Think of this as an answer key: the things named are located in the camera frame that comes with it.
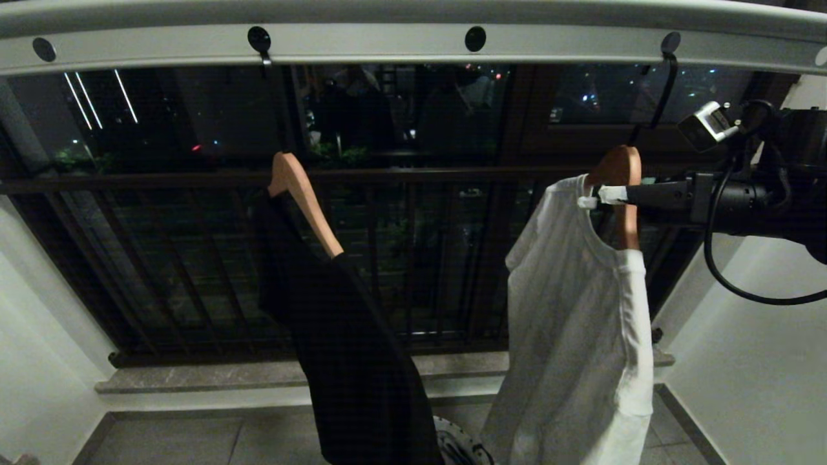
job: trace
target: tile floor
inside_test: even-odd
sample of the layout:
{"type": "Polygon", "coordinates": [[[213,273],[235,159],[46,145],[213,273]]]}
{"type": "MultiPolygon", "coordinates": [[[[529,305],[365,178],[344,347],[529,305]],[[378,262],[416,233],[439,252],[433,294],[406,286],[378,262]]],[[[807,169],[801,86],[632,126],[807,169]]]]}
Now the tile floor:
{"type": "MultiPolygon", "coordinates": [[[[437,405],[477,435],[490,403],[437,405]]],[[[641,465],[708,465],[656,393],[641,465]]],[[[237,417],[120,419],[86,465],[325,465],[308,409],[237,417]]]]}

